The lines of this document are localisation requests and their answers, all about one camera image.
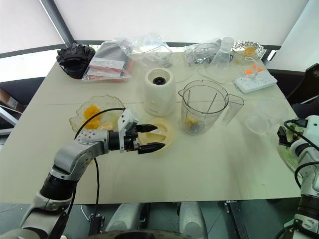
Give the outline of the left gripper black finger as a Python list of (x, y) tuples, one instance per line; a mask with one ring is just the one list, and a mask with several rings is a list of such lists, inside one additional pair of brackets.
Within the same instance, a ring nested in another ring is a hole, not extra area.
[(158, 129), (156, 125), (153, 124), (138, 124), (136, 125), (136, 131), (140, 133), (151, 132)]
[(160, 143), (160, 142), (152, 142), (146, 145), (140, 145), (138, 149), (138, 154), (152, 153), (164, 147), (165, 147), (165, 143)]

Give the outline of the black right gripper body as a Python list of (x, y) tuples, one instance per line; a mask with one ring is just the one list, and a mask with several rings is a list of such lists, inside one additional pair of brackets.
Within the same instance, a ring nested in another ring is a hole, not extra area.
[(278, 140), (279, 140), (279, 145), (282, 145), (282, 146), (290, 146), (291, 145), (291, 143), (287, 139), (286, 130), (283, 126), (280, 126), (278, 128)]

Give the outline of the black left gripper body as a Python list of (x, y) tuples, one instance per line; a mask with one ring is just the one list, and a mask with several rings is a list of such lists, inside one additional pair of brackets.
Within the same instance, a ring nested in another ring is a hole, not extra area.
[(142, 131), (143, 126), (141, 124), (134, 126), (126, 126), (124, 133), (124, 149), (126, 151), (136, 151), (139, 149), (137, 138), (138, 132)]

